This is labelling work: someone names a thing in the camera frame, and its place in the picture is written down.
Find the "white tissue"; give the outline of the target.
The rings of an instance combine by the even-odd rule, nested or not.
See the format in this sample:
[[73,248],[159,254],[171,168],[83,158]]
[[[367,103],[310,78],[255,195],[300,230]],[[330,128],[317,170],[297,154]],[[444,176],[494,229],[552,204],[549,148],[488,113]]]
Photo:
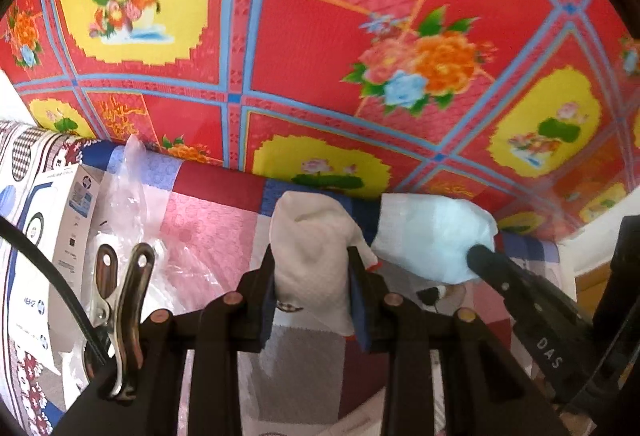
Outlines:
[[320,193],[283,193],[271,216],[269,245],[278,305],[306,312],[334,333],[354,334],[348,250],[354,248],[367,269],[378,258],[343,205]]
[[372,248],[381,260],[423,279],[461,284],[477,278],[466,262],[469,249],[493,250],[497,234],[494,216],[468,200],[385,193]]

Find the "white HP product box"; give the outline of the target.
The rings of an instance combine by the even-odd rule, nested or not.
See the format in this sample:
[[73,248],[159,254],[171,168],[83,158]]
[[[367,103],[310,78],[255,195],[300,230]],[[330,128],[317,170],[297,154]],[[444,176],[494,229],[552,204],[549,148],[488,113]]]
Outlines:
[[[16,226],[58,271],[76,297],[84,282],[86,245],[100,182],[80,164],[38,175],[17,209]],[[59,375],[63,352],[81,332],[53,284],[12,250],[8,278],[9,338]]]

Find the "plaid heart bed blanket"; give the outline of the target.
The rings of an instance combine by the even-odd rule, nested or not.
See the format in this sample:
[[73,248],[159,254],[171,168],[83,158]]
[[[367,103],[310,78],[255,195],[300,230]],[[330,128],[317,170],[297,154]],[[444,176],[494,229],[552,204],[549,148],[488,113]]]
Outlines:
[[[108,141],[57,134],[19,122],[1,125],[1,213],[20,220],[37,175],[82,164],[103,187],[114,182],[125,150]],[[256,267],[270,218],[288,184],[148,152],[140,170],[145,216],[171,252],[157,269],[168,290],[149,292],[146,308],[187,312],[234,288]],[[3,397],[17,425],[47,435],[85,379],[73,355],[61,373],[46,370],[17,344],[4,353]],[[314,318],[278,312],[264,352],[241,359],[243,430],[249,435],[364,435],[381,425],[386,361],[365,355]]]

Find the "metal spring clip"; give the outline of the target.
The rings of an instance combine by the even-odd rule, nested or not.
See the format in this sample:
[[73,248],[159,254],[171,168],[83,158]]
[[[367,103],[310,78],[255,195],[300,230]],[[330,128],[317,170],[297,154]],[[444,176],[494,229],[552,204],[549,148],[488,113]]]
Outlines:
[[155,253],[145,242],[136,244],[126,271],[118,275],[114,248],[102,244],[96,253],[89,319],[98,347],[115,359],[115,378],[107,397],[121,402],[134,400],[138,374],[143,366],[140,343],[142,305],[155,263]]

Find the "clear plastic bag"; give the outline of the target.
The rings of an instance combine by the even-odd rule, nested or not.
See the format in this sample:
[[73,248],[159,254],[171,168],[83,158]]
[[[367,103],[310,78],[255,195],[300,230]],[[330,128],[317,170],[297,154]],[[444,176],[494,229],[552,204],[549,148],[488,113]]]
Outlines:
[[193,312],[222,292],[216,274],[201,261],[194,248],[174,234],[160,231],[160,215],[152,211],[152,202],[144,192],[143,167],[149,159],[149,151],[142,142],[131,136],[116,170],[103,179],[86,253],[88,276],[82,300],[88,317],[96,253],[102,244],[114,248],[119,277],[124,275],[136,244],[145,242],[152,246],[155,263],[142,305],[141,322],[157,309],[178,315]]

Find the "red floral patterned sheet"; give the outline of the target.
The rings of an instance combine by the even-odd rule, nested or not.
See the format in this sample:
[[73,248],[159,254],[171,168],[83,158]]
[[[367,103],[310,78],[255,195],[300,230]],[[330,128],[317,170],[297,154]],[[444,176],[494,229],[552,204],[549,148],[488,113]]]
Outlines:
[[49,130],[569,236],[639,187],[639,1],[1,0]]

